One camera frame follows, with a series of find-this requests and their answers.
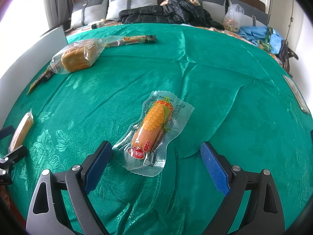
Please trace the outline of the clear biscuit pack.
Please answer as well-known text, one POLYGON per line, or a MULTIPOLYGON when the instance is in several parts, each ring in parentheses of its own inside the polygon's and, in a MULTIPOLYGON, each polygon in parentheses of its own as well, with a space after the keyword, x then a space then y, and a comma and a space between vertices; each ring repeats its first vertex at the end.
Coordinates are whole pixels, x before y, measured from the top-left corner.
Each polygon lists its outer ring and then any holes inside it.
POLYGON ((13 152, 15 149, 20 147, 23 144, 29 130, 31 129, 34 123, 32 110, 27 112, 22 120, 20 121, 17 129, 14 132, 10 146, 8 147, 9 152, 13 152))

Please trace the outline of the corn sausage pack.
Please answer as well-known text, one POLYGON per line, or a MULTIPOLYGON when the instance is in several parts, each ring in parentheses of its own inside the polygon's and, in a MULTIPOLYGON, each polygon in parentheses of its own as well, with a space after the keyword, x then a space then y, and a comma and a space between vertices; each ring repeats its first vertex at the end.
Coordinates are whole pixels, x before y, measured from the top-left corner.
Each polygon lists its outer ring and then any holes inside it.
POLYGON ((140 119, 112 147, 113 159, 131 173, 146 177, 164 168, 169 143, 180 135, 194 107, 169 91, 153 91, 140 119))

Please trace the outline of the yellow brown snack packet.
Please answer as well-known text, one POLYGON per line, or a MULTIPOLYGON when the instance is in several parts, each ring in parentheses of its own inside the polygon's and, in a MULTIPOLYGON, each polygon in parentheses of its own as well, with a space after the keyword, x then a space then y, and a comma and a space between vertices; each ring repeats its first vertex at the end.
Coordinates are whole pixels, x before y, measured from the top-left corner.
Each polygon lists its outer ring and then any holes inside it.
POLYGON ((27 94, 29 94, 39 83, 48 81, 55 73, 52 70, 45 70, 34 82, 31 83, 27 94))

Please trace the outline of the clear plastic bag of snacks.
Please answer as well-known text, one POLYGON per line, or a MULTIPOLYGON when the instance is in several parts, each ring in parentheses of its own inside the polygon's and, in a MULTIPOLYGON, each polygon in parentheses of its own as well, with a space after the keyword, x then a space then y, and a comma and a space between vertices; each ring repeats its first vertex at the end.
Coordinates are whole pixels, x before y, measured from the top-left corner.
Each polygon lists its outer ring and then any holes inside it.
POLYGON ((223 19, 224 28, 231 32, 238 32, 240 29, 240 21, 244 13, 244 8, 239 4, 230 5, 223 19))

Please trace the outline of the white storage box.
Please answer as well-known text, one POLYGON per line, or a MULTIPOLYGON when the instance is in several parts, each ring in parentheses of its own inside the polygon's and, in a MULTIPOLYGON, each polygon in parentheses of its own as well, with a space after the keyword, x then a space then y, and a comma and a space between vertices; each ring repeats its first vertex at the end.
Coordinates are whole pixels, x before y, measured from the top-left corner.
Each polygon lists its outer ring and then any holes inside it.
POLYGON ((1 126, 22 91, 36 74, 67 45, 64 28, 44 34, 1 77, 1 126))

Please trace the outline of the bagged bread loaf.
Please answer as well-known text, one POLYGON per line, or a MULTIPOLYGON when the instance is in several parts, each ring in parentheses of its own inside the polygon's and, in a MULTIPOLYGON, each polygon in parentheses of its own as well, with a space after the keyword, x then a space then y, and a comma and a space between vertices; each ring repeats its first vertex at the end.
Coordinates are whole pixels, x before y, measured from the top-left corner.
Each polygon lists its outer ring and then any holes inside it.
POLYGON ((56 74, 69 74, 90 68, 105 49, 100 38, 75 41, 53 56, 48 70, 56 74))

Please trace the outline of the patterned-case smartphone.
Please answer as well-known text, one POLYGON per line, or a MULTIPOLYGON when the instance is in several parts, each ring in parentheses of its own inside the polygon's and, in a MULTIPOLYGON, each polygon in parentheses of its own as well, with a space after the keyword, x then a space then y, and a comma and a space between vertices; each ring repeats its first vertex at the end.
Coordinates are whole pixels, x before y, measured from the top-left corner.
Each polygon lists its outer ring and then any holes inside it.
POLYGON ((289 88, 291 89, 294 97, 296 98, 296 101, 297 101, 301 111, 304 112, 305 114, 310 114, 309 108, 308 108, 300 90, 298 89, 295 82, 293 81, 293 79, 289 78, 286 75, 283 75, 283 78, 286 81, 286 83, 288 84, 289 88))

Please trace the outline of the long black-tipped snack pack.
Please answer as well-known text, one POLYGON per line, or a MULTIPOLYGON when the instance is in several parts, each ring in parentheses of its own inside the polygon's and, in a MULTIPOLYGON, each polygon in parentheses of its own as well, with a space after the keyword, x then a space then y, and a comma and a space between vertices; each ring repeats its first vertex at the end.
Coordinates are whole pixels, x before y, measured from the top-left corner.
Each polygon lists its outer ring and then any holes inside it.
POLYGON ((156 35, 144 35, 144 36, 110 36, 104 38, 105 48, 112 48, 112 47, 120 47, 126 45, 132 45, 137 43, 149 43, 157 41, 156 35))

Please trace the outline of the grey curtain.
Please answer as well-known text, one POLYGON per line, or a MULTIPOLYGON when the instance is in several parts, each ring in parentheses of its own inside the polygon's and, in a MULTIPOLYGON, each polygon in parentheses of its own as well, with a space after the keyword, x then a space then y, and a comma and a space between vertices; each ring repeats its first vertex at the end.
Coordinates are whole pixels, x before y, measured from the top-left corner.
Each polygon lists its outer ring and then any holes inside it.
POLYGON ((73 0, 43 0, 50 29, 63 25, 68 28, 73 10, 73 0))

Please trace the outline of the far left grey pillow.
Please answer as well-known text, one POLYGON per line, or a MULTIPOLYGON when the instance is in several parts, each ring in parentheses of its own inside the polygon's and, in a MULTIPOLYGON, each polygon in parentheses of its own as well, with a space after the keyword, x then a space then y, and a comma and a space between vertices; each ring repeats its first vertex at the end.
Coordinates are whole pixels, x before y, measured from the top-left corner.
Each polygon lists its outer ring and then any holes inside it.
POLYGON ((91 22, 105 19, 109 0, 82 0, 73 5, 71 28, 79 28, 91 22))

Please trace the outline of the wooden chair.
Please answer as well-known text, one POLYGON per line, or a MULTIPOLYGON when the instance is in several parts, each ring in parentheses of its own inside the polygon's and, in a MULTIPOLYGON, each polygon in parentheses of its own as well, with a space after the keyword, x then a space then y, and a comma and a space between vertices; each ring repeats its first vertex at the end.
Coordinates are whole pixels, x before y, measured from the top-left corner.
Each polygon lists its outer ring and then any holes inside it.
POLYGON ((281 41, 281 49, 278 54, 280 61, 282 62, 282 68, 290 75, 290 58, 295 58, 297 61, 299 60, 299 56, 288 46, 288 41, 283 39, 281 41))

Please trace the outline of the blue cloth pile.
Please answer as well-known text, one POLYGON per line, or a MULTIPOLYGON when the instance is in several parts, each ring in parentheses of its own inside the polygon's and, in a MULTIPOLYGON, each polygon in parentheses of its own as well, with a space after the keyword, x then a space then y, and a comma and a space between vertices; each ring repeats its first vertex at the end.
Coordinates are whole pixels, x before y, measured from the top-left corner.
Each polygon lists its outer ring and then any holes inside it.
POLYGON ((277 55, 282 47, 283 38, 280 33, 272 27, 246 26, 241 27, 237 34, 257 47, 261 45, 262 48, 270 54, 277 55))

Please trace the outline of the far right grey pillow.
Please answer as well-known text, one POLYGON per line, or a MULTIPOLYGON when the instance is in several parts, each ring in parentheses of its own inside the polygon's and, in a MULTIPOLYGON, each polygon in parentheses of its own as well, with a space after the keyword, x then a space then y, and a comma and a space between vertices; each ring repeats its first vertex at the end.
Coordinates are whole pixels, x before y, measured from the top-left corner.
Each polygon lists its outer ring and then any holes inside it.
POLYGON ((261 27, 267 26, 268 14, 239 0, 228 0, 229 5, 238 4, 244 9, 240 19, 240 27, 261 27))

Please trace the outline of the black puffer jacket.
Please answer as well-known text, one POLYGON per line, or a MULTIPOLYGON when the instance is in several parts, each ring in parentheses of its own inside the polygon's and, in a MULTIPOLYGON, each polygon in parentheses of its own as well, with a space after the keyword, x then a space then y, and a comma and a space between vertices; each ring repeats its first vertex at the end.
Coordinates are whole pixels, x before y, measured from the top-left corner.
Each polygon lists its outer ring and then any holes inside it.
POLYGON ((163 23, 188 24, 193 27, 207 27, 224 30, 224 26, 211 17, 201 5, 190 0, 168 0, 166 5, 150 5, 119 12, 116 21, 122 24, 163 23))

